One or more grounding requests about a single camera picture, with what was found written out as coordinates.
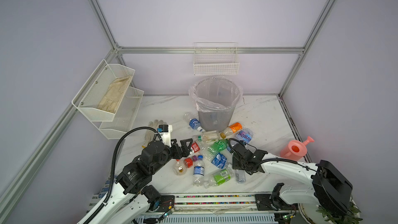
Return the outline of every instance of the mesh trash can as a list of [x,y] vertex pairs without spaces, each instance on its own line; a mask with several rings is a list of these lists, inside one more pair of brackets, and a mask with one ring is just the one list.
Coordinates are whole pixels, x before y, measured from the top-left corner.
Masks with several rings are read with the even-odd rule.
[[211,77],[190,87],[189,95],[195,101],[202,128],[222,132],[229,125],[243,90],[226,78]]

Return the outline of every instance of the two-tier mesh shelf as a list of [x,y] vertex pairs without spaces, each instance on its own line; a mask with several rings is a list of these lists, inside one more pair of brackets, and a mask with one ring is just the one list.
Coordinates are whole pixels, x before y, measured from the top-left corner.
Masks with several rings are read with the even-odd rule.
[[[73,98],[72,104],[107,137],[107,139],[120,139],[132,129],[138,107],[144,91],[131,87],[135,70],[120,64],[108,64],[92,83],[87,93],[79,100],[81,91]],[[114,112],[98,109],[98,105],[107,93],[109,85],[117,78],[128,77],[125,90],[121,94],[121,101],[114,107]]]
[[195,75],[237,75],[239,60],[235,42],[196,42],[193,57]]

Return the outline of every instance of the pink watering can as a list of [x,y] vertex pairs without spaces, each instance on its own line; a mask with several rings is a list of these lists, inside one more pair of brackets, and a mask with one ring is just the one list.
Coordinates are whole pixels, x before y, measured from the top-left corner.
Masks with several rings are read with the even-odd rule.
[[312,137],[308,136],[307,140],[300,142],[298,140],[290,141],[285,148],[281,151],[281,157],[287,158],[294,161],[299,161],[302,157],[307,154],[306,145],[310,142],[314,142]]

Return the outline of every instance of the bottle with orange label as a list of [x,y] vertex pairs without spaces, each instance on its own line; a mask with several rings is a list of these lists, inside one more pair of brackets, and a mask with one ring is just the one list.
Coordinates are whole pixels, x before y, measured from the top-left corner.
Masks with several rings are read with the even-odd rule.
[[228,136],[232,136],[235,132],[239,131],[242,129],[242,125],[236,122],[235,124],[232,124],[225,128],[223,132],[220,133],[221,138],[226,138]]

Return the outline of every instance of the marble surface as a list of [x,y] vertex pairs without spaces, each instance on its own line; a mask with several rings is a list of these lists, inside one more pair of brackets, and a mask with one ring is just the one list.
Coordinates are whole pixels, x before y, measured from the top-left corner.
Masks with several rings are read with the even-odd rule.
[[[197,111],[189,96],[144,96],[133,127],[147,126],[148,122],[155,119],[163,120],[173,126],[172,138],[179,142],[199,134],[183,120],[184,112],[195,112],[197,116]],[[287,143],[294,139],[278,99],[273,95],[244,96],[232,116],[231,124],[235,122],[240,122],[243,127],[253,131],[251,145],[275,155],[279,155]],[[133,132],[126,138],[116,163],[116,173],[121,172],[125,165],[141,154],[145,132],[144,130]],[[228,162],[232,162],[232,155],[227,150],[221,153],[228,158]],[[290,182],[289,179],[279,175],[258,172],[252,176],[246,174],[244,184],[238,184],[235,178],[232,178],[218,187],[205,189],[193,186],[192,167],[185,175],[176,176],[172,171],[174,165],[175,160],[170,161],[152,177],[150,184],[160,193],[269,192],[278,182]],[[206,161],[205,177],[217,169],[211,162]]]

